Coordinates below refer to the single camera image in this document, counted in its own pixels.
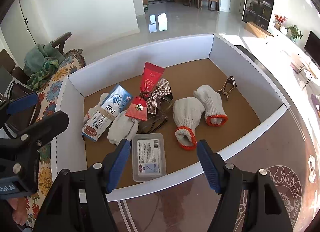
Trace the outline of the person's left hand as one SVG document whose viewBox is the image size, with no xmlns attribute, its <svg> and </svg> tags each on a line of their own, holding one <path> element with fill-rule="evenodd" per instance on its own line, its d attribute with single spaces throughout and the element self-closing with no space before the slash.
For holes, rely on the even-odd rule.
<svg viewBox="0 0 320 232">
<path fill-rule="evenodd" d="M 14 209 L 12 218 L 16 224 L 25 225 L 27 221 L 27 202 L 24 197 L 10 198 L 7 200 L 10 206 Z"/>
</svg>

